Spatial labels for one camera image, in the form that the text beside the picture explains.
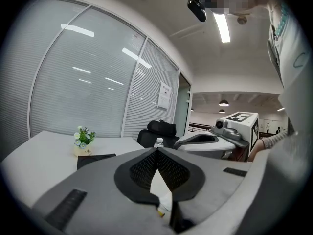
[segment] sleeve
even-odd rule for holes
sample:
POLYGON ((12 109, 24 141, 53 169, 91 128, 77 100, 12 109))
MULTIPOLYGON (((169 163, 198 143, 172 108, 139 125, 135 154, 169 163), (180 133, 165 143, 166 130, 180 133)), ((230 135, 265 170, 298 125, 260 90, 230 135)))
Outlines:
POLYGON ((263 138, 261 139, 265 149, 271 149, 276 143, 278 143, 280 140, 285 138, 287 136, 287 130, 282 131, 274 136, 271 136, 269 138, 263 138))

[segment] white desk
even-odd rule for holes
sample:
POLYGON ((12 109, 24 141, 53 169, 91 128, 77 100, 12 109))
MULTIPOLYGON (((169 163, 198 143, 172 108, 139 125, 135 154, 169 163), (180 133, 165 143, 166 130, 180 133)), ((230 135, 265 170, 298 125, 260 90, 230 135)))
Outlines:
MULTIPOLYGON (((12 193, 29 207, 47 190, 77 170, 74 137, 42 131, 14 150, 1 163, 12 193)), ((96 138, 92 155, 117 156, 143 149, 132 138, 96 138)))

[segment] plastic bottle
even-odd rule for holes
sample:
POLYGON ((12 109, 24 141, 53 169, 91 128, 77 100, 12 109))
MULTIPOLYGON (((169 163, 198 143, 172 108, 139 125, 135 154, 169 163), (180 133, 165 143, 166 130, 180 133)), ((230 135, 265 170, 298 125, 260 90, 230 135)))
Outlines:
POLYGON ((164 147, 163 138, 157 138, 156 139, 156 143, 154 145, 154 148, 158 148, 158 147, 164 147))

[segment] door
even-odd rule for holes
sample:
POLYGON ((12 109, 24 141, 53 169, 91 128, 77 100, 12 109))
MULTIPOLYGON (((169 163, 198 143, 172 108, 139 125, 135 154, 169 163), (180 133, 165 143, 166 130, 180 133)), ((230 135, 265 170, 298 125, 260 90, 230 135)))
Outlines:
POLYGON ((179 87, 177 93, 177 103, 174 116, 174 124, 176 124, 176 136, 182 137, 185 134, 188 108, 189 108, 190 84, 180 74, 179 87))

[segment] white blinds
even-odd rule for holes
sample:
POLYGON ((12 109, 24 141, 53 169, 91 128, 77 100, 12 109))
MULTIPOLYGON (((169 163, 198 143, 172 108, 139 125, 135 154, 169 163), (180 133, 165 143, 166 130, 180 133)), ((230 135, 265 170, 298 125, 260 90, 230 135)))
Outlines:
POLYGON ((39 0, 19 18, 0 60, 0 144, 2 158, 28 140, 27 105, 35 71, 44 52, 84 6, 39 0))
POLYGON ((137 140, 152 120, 173 120, 179 71, 150 41, 147 42, 135 74, 127 109, 124 136, 137 140), (157 107, 160 81, 172 87, 168 110, 157 107))
POLYGON ((87 9, 64 30, 43 62, 31 102, 31 135, 42 130, 73 134, 84 125, 99 137, 120 137, 143 42, 124 23, 87 9))

